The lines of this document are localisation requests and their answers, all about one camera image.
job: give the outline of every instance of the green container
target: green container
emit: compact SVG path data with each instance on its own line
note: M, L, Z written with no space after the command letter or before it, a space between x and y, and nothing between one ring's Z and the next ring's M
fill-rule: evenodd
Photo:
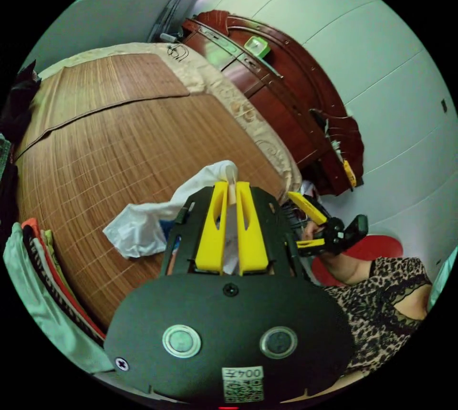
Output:
M264 58L271 51L267 41L259 36L252 36L245 43L244 47L248 52L257 58Z

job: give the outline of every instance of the screw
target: screw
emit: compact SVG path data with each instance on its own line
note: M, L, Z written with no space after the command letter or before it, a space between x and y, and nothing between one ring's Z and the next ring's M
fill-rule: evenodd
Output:
M122 357L117 357L114 360L114 363L116 364L118 369L122 370L123 372L127 372L129 370L129 364Z
M239 288L233 283L227 283L223 287L223 294L227 297L235 297L239 293Z

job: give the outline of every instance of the leopard print dress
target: leopard print dress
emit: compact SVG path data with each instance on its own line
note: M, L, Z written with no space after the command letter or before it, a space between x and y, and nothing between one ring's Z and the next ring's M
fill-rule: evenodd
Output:
M348 315L355 355L345 375L371 373L406 344L421 321L399 313L394 305L424 284L431 284L420 259L376 259L369 278L354 286L326 287Z

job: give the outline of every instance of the white wall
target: white wall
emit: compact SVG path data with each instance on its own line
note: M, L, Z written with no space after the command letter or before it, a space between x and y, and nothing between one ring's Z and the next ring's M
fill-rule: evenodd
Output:
M365 143L364 186L326 206L345 222L367 214L434 278L457 245L458 120L420 40L381 0L199 0L189 15L212 9L286 32L324 68Z

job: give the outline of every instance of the yellow tag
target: yellow tag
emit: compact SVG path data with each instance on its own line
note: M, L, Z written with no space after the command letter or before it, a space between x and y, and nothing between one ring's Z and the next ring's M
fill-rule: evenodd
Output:
M348 163L348 160L343 160L343 168L345 173L347 174L348 179L350 180L350 184L352 187L356 187L356 176L353 173L352 167Z

